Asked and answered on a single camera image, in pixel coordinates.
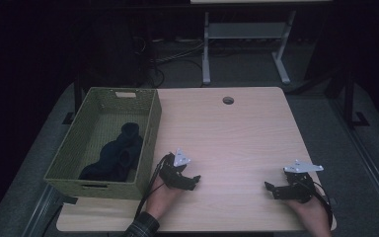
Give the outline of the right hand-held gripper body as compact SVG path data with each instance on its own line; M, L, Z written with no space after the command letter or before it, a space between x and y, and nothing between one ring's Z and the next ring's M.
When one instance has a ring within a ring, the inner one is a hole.
M271 186L271 193L275 199L296 199L301 203L308 202L316 192L315 183L310 176L310 172L323 171L321 165L314 165L311 162L295 160L293 164L282 169L287 186Z

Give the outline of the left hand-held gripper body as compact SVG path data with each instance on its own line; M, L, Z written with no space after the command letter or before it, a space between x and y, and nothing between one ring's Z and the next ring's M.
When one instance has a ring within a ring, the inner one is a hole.
M160 178L169 188L193 191L196 187L193 177L189 178L182 174L189 162L190 158L181 148L178 148L176 153L167 154L161 162Z

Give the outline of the dark blue knitted garment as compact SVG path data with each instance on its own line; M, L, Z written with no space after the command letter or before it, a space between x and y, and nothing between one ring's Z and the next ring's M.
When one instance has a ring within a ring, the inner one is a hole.
M99 160L86 166L79 179L125 182L129 172L136 169L139 162L143 144L139 131L140 127L137 123L125 123L117 139L103 146Z

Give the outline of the green woven basket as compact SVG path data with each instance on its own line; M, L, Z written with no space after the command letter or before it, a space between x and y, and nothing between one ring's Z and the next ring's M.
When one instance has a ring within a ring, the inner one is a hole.
M151 179L161 114L155 89L91 88L44 179L71 197L141 199ZM81 180L82 170L99 160L103 146L128 122L138 124L143 139L137 168L124 182Z

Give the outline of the person's left hand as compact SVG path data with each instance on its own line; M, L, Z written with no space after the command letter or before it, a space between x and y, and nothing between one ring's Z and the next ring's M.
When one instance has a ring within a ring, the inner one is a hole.
M157 177L147 200L145 211L160 220L182 193L183 190L169 188L160 177Z

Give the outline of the person's right hand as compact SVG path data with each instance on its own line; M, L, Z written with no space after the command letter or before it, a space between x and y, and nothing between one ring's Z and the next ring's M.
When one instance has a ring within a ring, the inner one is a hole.
M296 213L312 237L332 237L327 213L316 197L305 203L292 199L285 200L284 203Z

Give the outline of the black stand leg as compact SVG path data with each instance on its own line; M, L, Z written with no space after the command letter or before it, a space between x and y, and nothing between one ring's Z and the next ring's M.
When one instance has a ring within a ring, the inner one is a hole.
M369 122L364 114L356 112L353 109L355 80L353 73L349 68L345 69L343 83L343 119L346 122L346 125L351 129L354 129L356 126L368 126Z
M73 82L73 94L74 94L74 111L66 114L63 124L71 124L75 119L83 99L83 90L81 86L82 76L78 74Z

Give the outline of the white metal stand frame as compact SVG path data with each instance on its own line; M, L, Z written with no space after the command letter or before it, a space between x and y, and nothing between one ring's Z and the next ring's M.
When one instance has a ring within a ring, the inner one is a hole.
M280 80L288 85L291 80L282 61L293 22L296 16L291 11L285 22L280 23L213 23L209 20L209 13L204 14L203 54L201 57L202 84L209 85L209 43L211 40L280 40L280 46L271 56L277 69Z

